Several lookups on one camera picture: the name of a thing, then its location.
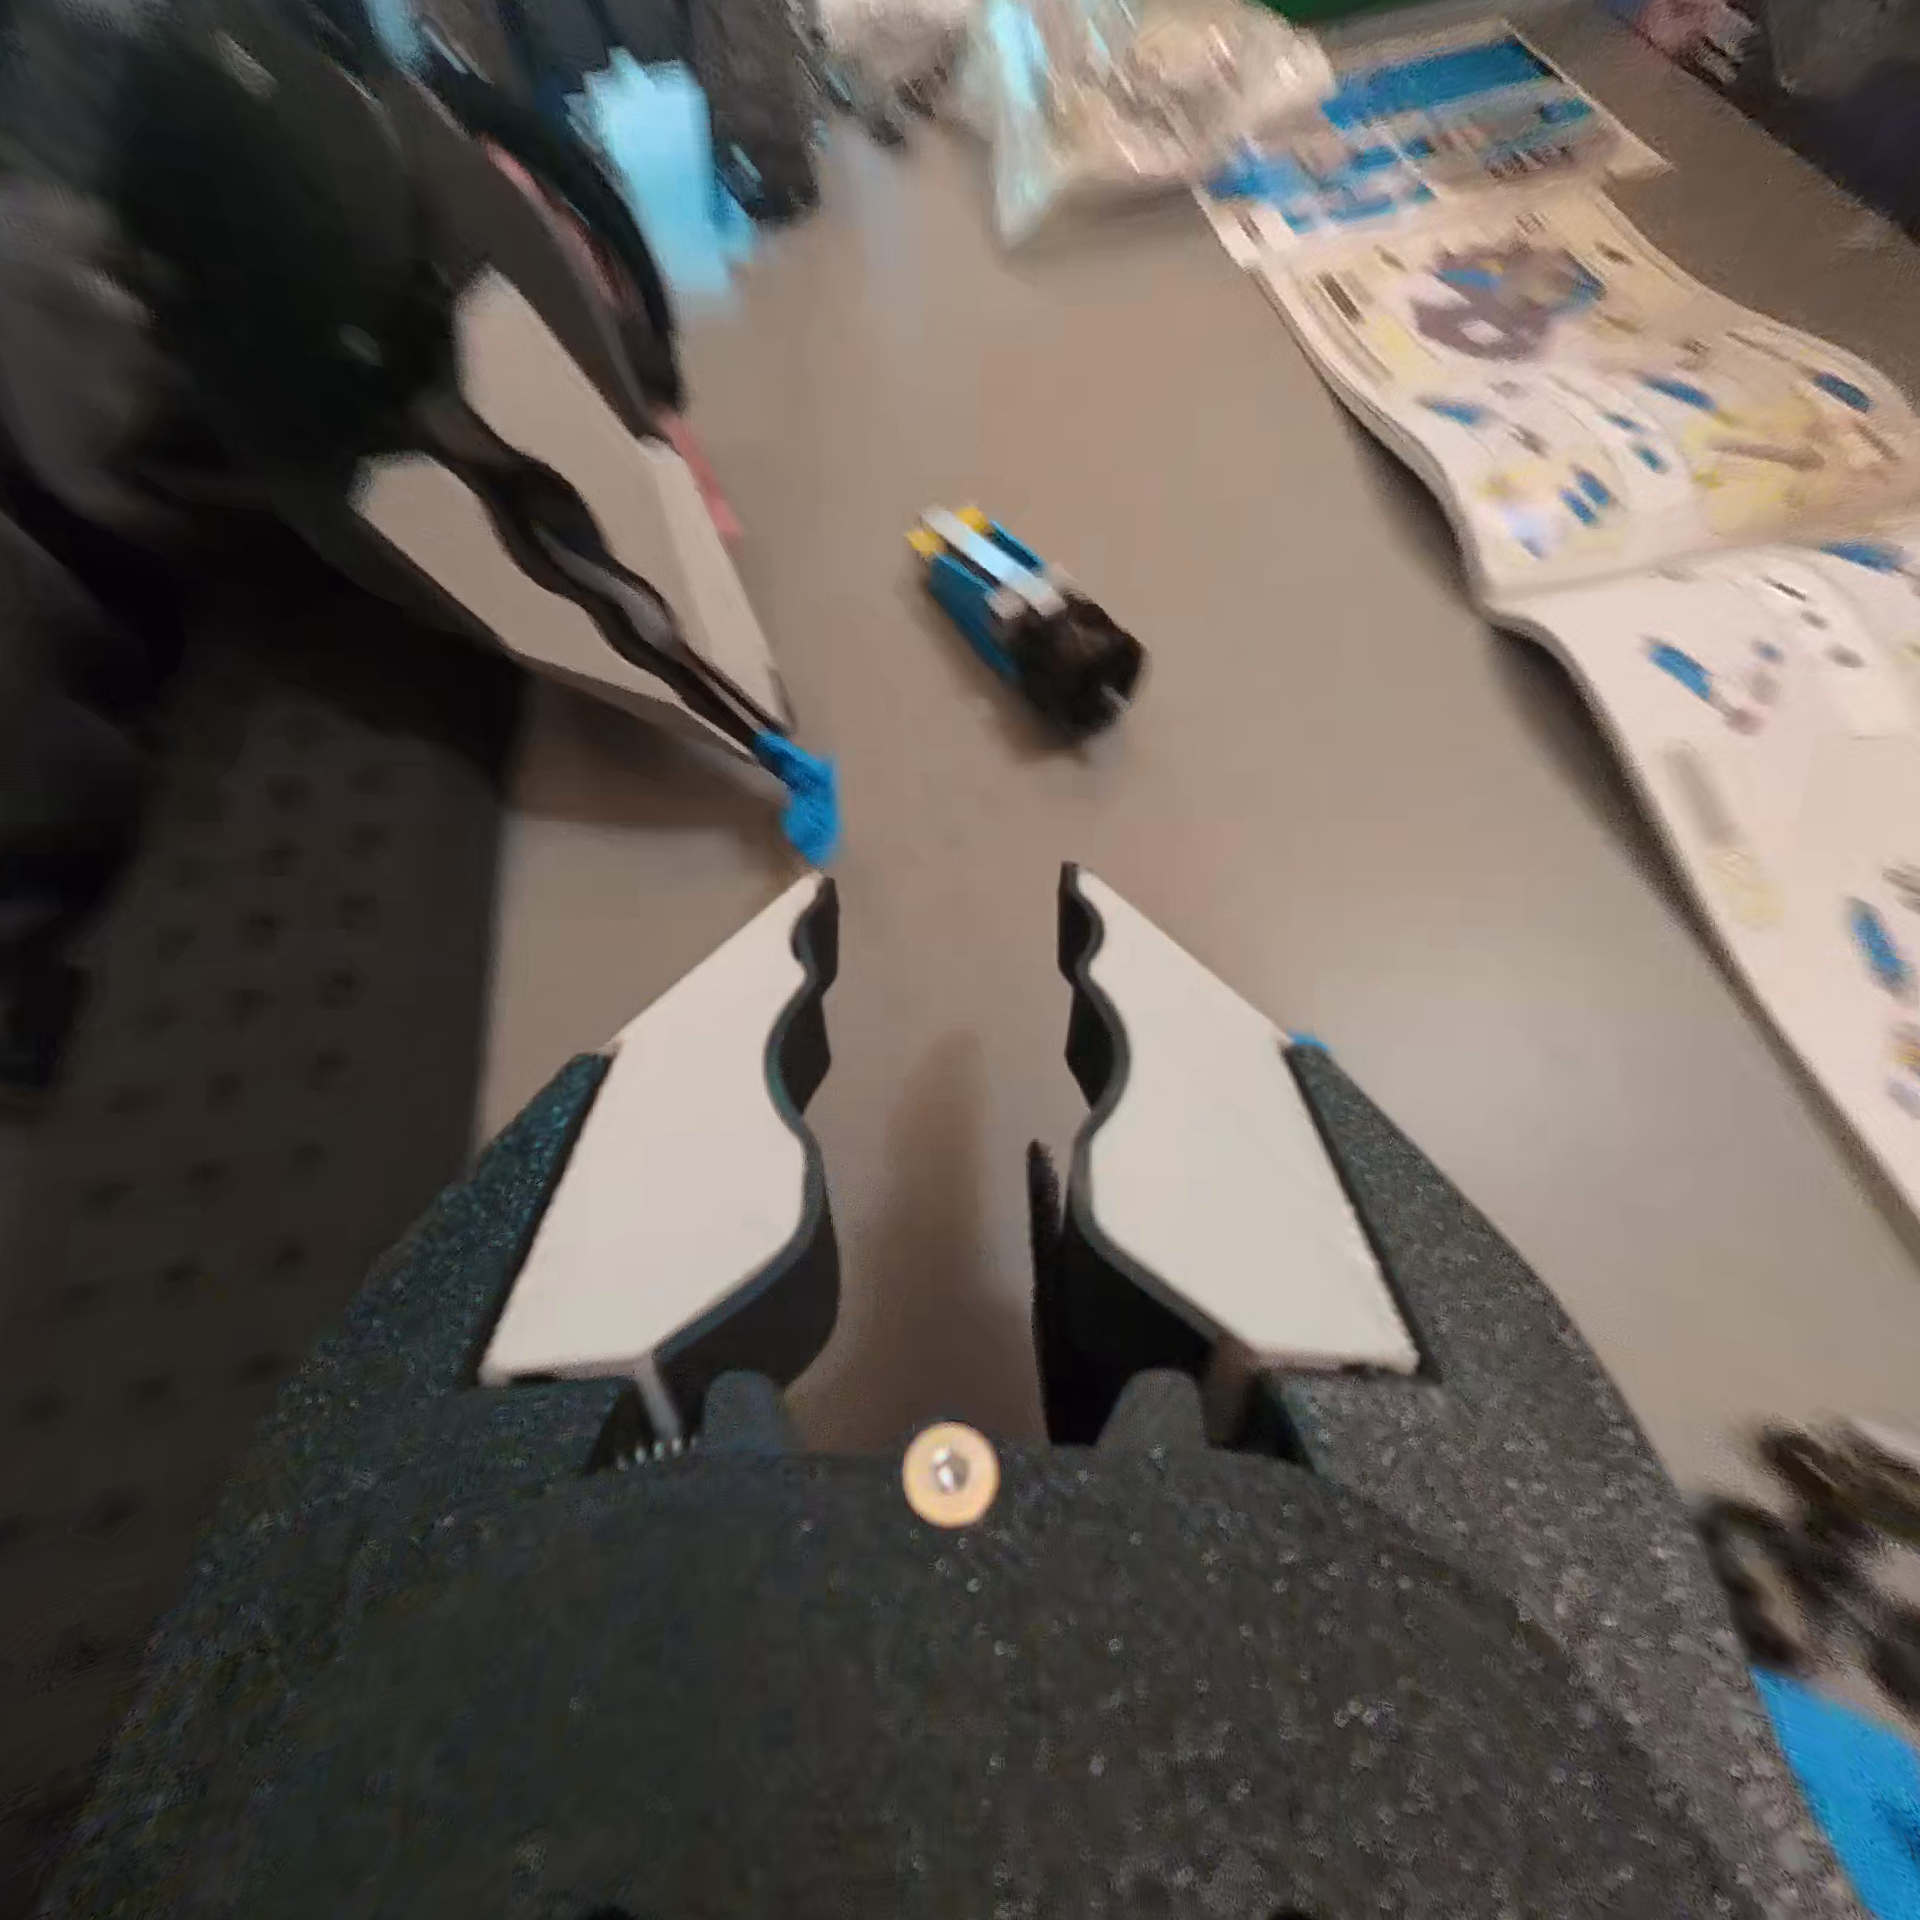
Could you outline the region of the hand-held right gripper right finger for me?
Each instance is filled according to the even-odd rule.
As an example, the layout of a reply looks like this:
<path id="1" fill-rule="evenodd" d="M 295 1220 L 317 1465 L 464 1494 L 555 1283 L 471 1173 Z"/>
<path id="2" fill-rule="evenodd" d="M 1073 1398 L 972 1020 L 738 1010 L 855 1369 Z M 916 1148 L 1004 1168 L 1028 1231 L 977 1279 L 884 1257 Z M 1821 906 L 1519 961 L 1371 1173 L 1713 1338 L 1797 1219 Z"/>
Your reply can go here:
<path id="1" fill-rule="evenodd" d="M 1412 1382 L 1310 1045 L 1083 862 L 1060 864 L 1055 954 L 1083 1116 L 1060 1165 L 1028 1153 L 1044 1435 L 1092 1444 L 1146 1374 L 1184 1382 L 1224 1444 L 1277 1429 L 1271 1382 Z"/>

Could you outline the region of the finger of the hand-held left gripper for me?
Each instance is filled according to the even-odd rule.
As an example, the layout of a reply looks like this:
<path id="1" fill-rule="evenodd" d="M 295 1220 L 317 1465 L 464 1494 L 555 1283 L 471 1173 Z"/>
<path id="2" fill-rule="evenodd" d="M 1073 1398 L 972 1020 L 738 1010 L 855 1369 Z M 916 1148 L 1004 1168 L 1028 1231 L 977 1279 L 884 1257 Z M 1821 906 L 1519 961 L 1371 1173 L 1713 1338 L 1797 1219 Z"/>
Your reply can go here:
<path id="1" fill-rule="evenodd" d="M 696 471 L 633 431 L 532 301 L 478 269 L 453 301 L 458 392 L 506 454 L 506 530 L 593 625 L 598 685 L 755 740 L 794 733 L 769 639 Z"/>
<path id="2" fill-rule="evenodd" d="M 590 619 L 559 587 L 538 581 L 523 543 L 506 530 L 506 508 L 493 488 L 506 471 L 506 449 L 489 442 L 467 403 L 449 409 L 444 424 L 453 431 L 447 449 L 384 454 L 361 466 L 350 507 L 374 543 L 519 666 L 764 770 L 755 761 L 755 740 L 707 732 L 672 700 L 598 685 L 593 658 L 586 658 Z"/>

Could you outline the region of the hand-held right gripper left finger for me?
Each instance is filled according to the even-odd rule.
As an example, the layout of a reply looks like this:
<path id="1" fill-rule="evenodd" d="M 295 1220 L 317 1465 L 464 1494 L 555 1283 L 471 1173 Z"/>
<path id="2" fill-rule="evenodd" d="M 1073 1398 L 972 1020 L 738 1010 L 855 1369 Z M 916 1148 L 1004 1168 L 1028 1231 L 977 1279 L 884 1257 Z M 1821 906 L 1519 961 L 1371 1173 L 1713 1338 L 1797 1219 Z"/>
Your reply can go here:
<path id="1" fill-rule="evenodd" d="M 808 1370 L 841 1295 L 807 1122 L 834 962 L 834 884 L 807 874 L 593 1055 L 483 1383 L 627 1382 L 647 1428 L 698 1428 L 727 1370 Z"/>

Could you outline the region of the blue connector brick black pins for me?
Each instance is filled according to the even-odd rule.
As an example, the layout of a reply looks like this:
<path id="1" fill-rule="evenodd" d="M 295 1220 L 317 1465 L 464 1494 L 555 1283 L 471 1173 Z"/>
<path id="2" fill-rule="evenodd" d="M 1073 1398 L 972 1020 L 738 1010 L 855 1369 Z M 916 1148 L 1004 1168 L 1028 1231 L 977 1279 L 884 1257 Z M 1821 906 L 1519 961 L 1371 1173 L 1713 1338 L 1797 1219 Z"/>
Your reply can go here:
<path id="1" fill-rule="evenodd" d="M 841 846 L 841 796 L 833 758 L 808 755 L 779 732 L 755 733 L 755 761 L 779 780 L 779 833 L 812 867 L 829 867 Z"/>

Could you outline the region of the grey desk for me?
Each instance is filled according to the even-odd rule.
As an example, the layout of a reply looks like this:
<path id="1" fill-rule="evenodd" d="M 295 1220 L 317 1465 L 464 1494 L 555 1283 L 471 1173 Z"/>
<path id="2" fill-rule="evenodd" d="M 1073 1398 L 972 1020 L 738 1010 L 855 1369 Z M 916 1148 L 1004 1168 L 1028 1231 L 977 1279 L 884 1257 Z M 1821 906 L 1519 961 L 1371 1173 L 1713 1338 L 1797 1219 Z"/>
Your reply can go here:
<path id="1" fill-rule="evenodd" d="M 1189 203 L 1003 255 L 949 128 L 829 115 L 821 203 L 683 302 L 698 442 L 803 736 L 841 971 L 841 1252 L 803 1441 L 1038 1435 L 1025 1148 L 1065 1153 L 1078 859 L 1357 1088 L 1561 1295 L 1689 1493 L 1766 1422 L 1915 1429 L 1915 1225 L 1738 994 L 1583 700 Z M 1132 629 L 1071 745 L 925 589 L 982 508 Z"/>

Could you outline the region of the blue brick assembly with wheel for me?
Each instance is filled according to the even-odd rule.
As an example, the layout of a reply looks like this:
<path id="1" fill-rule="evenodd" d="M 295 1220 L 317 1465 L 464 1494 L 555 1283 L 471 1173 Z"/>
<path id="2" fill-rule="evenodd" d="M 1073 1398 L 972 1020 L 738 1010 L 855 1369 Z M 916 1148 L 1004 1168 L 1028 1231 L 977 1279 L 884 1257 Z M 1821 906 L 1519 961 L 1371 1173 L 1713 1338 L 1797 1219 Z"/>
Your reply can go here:
<path id="1" fill-rule="evenodd" d="M 982 508 L 927 508 L 907 547 L 933 607 L 1051 733 L 1116 728 L 1149 663 L 1132 629 Z"/>

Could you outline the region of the black studded floor mat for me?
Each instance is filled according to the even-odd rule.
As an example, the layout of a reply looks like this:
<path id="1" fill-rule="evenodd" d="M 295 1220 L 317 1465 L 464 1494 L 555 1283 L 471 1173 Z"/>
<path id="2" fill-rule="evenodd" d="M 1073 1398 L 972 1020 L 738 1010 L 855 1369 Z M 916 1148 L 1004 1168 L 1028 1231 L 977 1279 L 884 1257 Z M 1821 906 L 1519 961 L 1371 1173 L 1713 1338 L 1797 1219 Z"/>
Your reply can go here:
<path id="1" fill-rule="evenodd" d="M 467 1162 L 523 687 L 361 593 L 188 642 L 4 1200 L 4 1916 L 276 1383 Z"/>

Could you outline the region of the clear plastic bag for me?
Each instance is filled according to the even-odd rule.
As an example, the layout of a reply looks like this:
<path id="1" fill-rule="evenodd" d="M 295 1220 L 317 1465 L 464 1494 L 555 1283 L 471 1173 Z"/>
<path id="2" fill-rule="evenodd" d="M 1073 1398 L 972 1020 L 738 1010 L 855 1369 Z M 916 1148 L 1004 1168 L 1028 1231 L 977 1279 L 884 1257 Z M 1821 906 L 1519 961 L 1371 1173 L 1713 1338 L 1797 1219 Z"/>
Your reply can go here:
<path id="1" fill-rule="evenodd" d="M 1183 196 L 1333 88 L 1320 34 L 1262 2 L 978 2 L 955 67 L 1003 250 Z"/>

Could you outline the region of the pile of small brick parts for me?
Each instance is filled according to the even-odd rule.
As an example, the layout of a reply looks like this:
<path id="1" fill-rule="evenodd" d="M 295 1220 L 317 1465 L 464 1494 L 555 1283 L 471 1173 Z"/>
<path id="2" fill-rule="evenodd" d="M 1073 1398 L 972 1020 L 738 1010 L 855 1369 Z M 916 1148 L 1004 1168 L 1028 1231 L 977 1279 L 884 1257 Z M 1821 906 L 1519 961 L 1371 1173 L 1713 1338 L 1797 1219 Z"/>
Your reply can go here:
<path id="1" fill-rule="evenodd" d="M 1915 1717 L 1915 1433 L 1863 1417 L 1766 1422 L 1780 1503 L 1702 1497 L 1696 1545 L 1756 1667 L 1871 1692 Z"/>

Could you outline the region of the open instruction booklet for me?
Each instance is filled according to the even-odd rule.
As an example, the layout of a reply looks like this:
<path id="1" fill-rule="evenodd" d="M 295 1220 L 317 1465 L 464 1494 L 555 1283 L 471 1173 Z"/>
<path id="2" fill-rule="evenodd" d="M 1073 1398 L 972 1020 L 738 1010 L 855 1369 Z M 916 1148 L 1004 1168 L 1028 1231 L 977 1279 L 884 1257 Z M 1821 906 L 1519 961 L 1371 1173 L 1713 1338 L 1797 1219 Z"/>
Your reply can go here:
<path id="1" fill-rule="evenodd" d="M 1723 961 L 1915 1212 L 1915 409 L 1583 187 L 1239 265 L 1569 674 Z"/>

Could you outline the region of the long blue brick beam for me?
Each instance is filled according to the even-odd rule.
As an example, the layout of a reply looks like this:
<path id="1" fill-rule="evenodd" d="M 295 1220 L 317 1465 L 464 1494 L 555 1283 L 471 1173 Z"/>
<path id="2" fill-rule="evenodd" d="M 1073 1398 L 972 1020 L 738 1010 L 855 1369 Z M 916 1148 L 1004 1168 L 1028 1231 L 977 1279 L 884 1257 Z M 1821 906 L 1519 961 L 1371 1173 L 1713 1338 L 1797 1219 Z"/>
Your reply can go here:
<path id="1" fill-rule="evenodd" d="M 1915 1916 L 1915 1746 L 1887 1721 L 1753 1667 L 1802 1798 L 1871 1916 Z"/>

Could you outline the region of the blue printed leaflet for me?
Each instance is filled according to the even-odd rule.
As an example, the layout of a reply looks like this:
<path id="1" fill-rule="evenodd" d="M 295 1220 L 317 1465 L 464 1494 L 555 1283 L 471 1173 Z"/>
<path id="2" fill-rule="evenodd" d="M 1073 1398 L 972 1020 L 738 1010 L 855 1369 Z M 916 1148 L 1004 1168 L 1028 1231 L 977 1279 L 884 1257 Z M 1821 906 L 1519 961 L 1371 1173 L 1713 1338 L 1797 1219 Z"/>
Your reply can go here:
<path id="1" fill-rule="evenodd" d="M 1195 203 L 1220 248 L 1261 269 L 1462 205 L 1664 170 L 1667 157 L 1496 20 L 1339 67 L 1302 124 L 1238 150 Z"/>

